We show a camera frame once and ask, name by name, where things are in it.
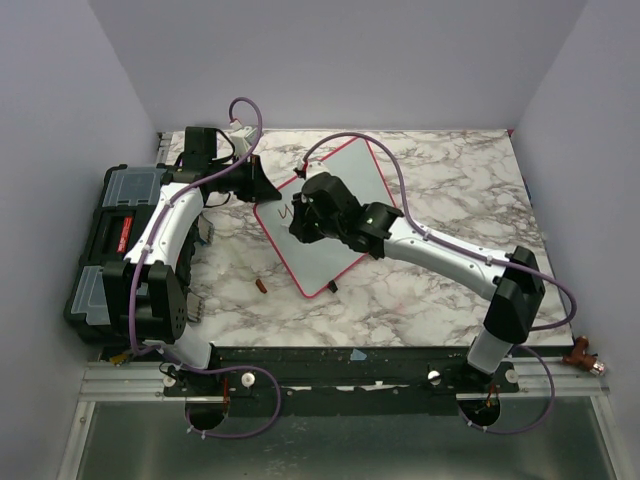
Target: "red label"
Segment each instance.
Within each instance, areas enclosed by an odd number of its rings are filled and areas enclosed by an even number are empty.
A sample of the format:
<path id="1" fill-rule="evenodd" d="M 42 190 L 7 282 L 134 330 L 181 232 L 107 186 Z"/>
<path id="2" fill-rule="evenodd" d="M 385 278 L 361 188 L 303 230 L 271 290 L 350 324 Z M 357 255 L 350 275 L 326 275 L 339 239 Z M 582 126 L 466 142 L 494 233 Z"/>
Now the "red label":
<path id="1" fill-rule="evenodd" d="M 122 225 L 122 232 L 120 232 L 120 241 L 118 242 L 118 253 L 124 253 L 127 251 L 127 241 L 129 240 L 129 234 L 131 233 L 131 225 L 133 225 L 133 217 L 124 217 L 124 225 Z"/>

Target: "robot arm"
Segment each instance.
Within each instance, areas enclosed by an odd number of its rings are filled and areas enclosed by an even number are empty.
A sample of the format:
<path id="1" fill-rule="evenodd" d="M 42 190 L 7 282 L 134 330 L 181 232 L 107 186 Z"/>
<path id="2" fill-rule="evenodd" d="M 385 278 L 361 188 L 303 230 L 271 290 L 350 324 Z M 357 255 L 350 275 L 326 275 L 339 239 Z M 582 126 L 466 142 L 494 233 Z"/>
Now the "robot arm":
<path id="1" fill-rule="evenodd" d="M 246 153 L 246 144 L 254 135 L 255 128 L 236 129 L 231 135 L 236 155 Z M 198 368 L 207 368 L 211 356 L 209 343 L 199 339 L 187 323 L 189 263 L 197 239 L 198 216 L 212 192 L 234 193 L 239 200 L 255 203 L 282 198 L 264 174 L 260 157 L 252 155 L 229 174 L 185 192 L 156 226 L 161 211 L 177 192 L 226 169 L 228 162 L 236 160 L 235 157 L 218 160 L 216 153 L 216 129 L 187 127 L 181 165 L 165 167 L 158 204 L 142 235 L 135 239 L 124 259 L 107 262 L 102 272 L 111 327 L 127 336 L 134 270 L 143 258 L 149 238 L 153 238 L 152 247 L 147 247 L 144 256 L 137 288 L 137 341 L 159 345 L 178 361 Z"/>
<path id="2" fill-rule="evenodd" d="M 545 293 L 539 278 L 485 264 L 423 238 L 400 210 L 378 202 L 360 204 L 342 180 L 320 162 L 310 163 L 304 175 L 306 181 L 293 197 L 294 217 L 289 227 L 299 241 L 335 238 L 375 259 L 394 258 L 437 272 L 491 301 L 484 329 L 467 356 L 467 366 L 474 373 L 491 376 L 511 347 L 526 341 Z M 444 233 L 431 233 L 467 250 L 538 269 L 533 253 L 523 247 L 507 254 Z"/>

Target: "white wall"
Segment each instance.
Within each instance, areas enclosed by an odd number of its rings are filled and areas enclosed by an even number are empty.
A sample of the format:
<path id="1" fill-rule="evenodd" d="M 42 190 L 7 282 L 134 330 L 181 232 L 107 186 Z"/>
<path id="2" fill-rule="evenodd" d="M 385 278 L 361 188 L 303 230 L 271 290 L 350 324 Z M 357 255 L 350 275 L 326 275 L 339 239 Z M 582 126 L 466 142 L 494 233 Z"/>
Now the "white wall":
<path id="1" fill-rule="evenodd" d="M 55 478 L 87 349 L 62 318 L 105 170 L 157 137 L 85 0 L 0 7 L 0 477 Z"/>
<path id="2" fill-rule="evenodd" d="M 157 129 L 515 126 L 584 0 L 90 0 Z"/>
<path id="3" fill-rule="evenodd" d="M 640 2 L 591 1 L 514 136 L 576 334 L 611 367 L 613 406 L 640 472 Z"/>

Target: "marble surface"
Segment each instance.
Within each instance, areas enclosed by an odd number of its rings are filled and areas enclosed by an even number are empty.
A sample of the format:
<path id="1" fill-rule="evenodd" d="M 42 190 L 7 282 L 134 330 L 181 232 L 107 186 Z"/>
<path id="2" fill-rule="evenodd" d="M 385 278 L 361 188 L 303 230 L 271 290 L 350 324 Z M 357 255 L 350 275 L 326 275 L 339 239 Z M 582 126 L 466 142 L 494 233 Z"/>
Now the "marble surface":
<path id="1" fill-rule="evenodd" d="M 296 161 L 328 130 L 266 131 L 256 153 L 278 186 Z M 366 132 L 401 162 L 412 215 L 420 222 L 477 245 L 532 249 L 541 270 L 549 262 L 505 131 Z M 318 156 L 348 139 L 328 143 Z M 173 134 L 167 162 L 182 151 Z M 375 150 L 398 205 L 391 161 Z M 224 197 L 212 195 L 209 204 Z M 338 292 L 304 298 L 256 221 L 252 206 L 235 197 L 205 210 L 215 224 L 213 245 L 193 260 L 192 288 L 206 298 L 199 335 L 219 346 L 468 346 L 489 302 L 420 267 L 367 258 L 344 274 Z M 255 280 L 268 289 L 262 294 Z M 536 324 L 564 318 L 548 286 Z M 571 344 L 568 328 L 536 332 L 529 344 Z"/>

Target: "whiteboard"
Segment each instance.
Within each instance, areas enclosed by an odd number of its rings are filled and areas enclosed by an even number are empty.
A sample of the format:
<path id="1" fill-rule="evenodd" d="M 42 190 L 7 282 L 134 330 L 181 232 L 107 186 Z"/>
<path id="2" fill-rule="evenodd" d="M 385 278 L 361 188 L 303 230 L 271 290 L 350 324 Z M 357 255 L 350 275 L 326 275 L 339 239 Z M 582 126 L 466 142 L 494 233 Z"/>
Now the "whiteboard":
<path id="1" fill-rule="evenodd" d="M 354 138 L 320 161 L 327 165 L 332 175 L 340 177 L 361 204 L 382 202 L 395 206 L 366 140 Z M 339 240 L 325 238 L 304 244 L 289 233 L 293 220 L 291 201 L 303 184 L 303 179 L 294 176 L 278 187 L 282 200 L 256 205 L 254 214 L 302 295 L 312 298 L 365 255 L 349 250 Z"/>

